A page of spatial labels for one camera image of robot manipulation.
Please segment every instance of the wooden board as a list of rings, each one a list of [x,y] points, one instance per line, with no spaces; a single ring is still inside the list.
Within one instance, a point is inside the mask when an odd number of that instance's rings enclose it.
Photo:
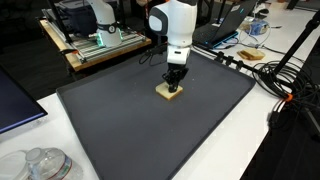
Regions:
[[[66,45],[66,43],[60,38],[57,32],[55,32],[50,25],[48,24],[47,20],[41,20],[40,21],[43,29],[48,33],[48,35],[51,37],[53,42],[57,45],[59,50],[68,49],[69,47]],[[98,58],[94,61],[88,61],[86,63],[81,63],[78,57],[74,54],[67,54],[66,59],[68,60],[71,67],[74,69],[74,71],[80,71],[82,69],[91,67],[93,65],[99,64],[101,62],[107,61],[109,59],[115,58],[117,56],[120,56],[122,54],[134,51],[136,49],[142,48],[144,46],[147,46],[151,44],[151,39],[146,38],[146,41],[141,42],[139,44],[131,45],[125,49],[119,49],[118,51],[106,54],[105,56]]]

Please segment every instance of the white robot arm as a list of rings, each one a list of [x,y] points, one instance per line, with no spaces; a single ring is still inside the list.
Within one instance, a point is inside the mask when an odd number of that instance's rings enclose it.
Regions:
[[[99,46],[112,47],[121,44],[120,29],[114,17],[112,7],[103,0],[87,0],[97,18]]]
[[[187,59],[197,18],[197,0],[170,0],[150,11],[150,28],[158,35],[168,37],[168,71],[163,78],[169,92],[176,92],[180,80],[188,72]]]

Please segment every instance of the black mat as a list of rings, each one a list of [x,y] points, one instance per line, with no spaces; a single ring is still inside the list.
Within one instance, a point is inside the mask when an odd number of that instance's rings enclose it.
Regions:
[[[191,53],[184,92],[167,101],[155,92],[167,65],[138,59],[57,90],[101,179],[170,179],[255,83]]]

